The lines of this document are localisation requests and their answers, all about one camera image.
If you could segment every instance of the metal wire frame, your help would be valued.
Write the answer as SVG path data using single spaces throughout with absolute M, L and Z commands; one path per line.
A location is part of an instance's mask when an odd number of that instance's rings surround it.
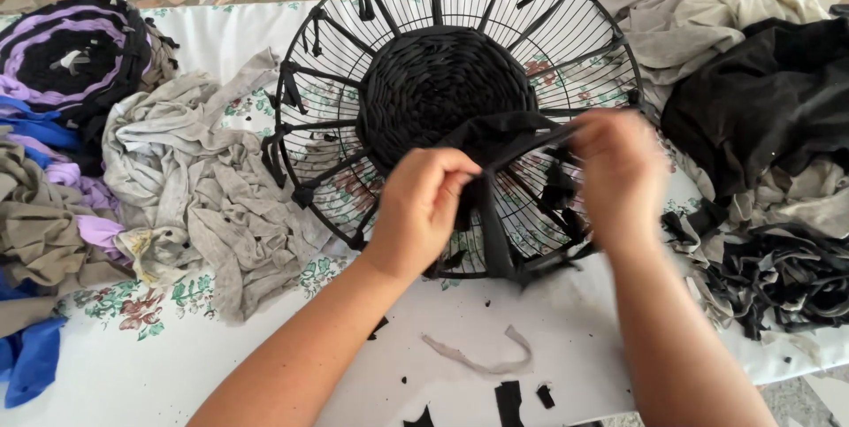
M 313 199 L 307 206 L 352 248 L 365 246 L 384 182 L 363 156 L 363 144 L 354 133 L 356 83 L 375 51 L 400 32 L 440 23 L 484 31 L 517 60 L 528 61 L 525 67 L 536 83 L 540 111 L 558 122 L 587 107 L 625 105 L 628 91 L 642 93 L 631 50 L 596 0 L 370 1 L 374 17 L 367 22 L 359 18 L 364 0 L 321 0 L 311 11 L 284 59 L 285 64 L 309 61 L 313 70 L 292 74 L 304 111 L 281 104 L 286 96 L 281 78 L 271 97 L 278 129 L 265 140 L 277 178 L 285 177 L 282 160 L 296 191 L 312 185 Z M 519 4 L 522 9 L 515 10 Z M 522 34 L 534 25 L 535 31 Z M 339 165 L 352 157 L 359 158 Z M 538 209 L 544 172 L 551 163 L 557 161 L 536 150 L 497 175 L 498 214 L 515 248 L 536 266 L 556 261 L 565 247 L 574 245 Z M 334 166 L 337 171 L 328 174 Z M 563 166 L 581 182 L 577 167 Z M 573 206 L 579 213 L 581 203 L 579 195 Z M 463 249 L 469 255 L 460 267 L 442 274 L 485 277 L 481 237 L 480 222 L 473 217 L 471 230 L 455 233 L 446 249 L 447 256 Z

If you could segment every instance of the table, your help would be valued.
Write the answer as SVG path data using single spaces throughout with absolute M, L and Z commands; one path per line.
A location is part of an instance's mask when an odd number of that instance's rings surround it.
M 264 47 L 284 54 L 314 4 L 151 9 L 143 16 L 182 45 L 177 53 L 182 71 L 202 69 L 227 81 Z M 8 23 L 9 17 L 0 17 L 0 27 Z M 240 120 L 224 121 L 237 126 Z M 270 130 L 272 113 L 240 128 Z M 683 172 L 673 173 L 666 207 L 695 210 L 698 199 L 695 184 Z M 59 306 L 69 322 L 62 330 L 56 382 L 28 404 L 0 411 L 0 424 L 182 425 L 240 361 L 350 260 L 345 254 L 318 255 L 297 289 L 263 305 L 243 326 L 225 324 L 210 309 L 209 272 L 168 290 L 128 281 L 78 292 Z M 498 425 L 493 389 L 513 379 L 520 381 L 520 415 L 529 427 L 633 410 L 606 260 L 594 255 L 580 265 L 581 271 L 564 271 L 524 294 L 500 280 L 414 282 L 387 313 L 389 324 L 357 354 L 317 425 L 397 426 L 418 419 L 425 405 L 435 425 Z M 523 353 L 504 336 L 509 324 L 533 347 L 532 366 L 518 375 L 473 373 L 420 339 L 428 334 L 481 363 L 515 360 Z M 809 335 L 821 346 L 821 365 L 785 341 L 770 346 L 750 341 L 736 324 L 720 336 L 755 384 L 849 363 L 849 327 Z M 793 358 L 790 364 L 786 356 Z M 551 382 L 557 404 L 551 410 L 535 395 L 543 381 Z

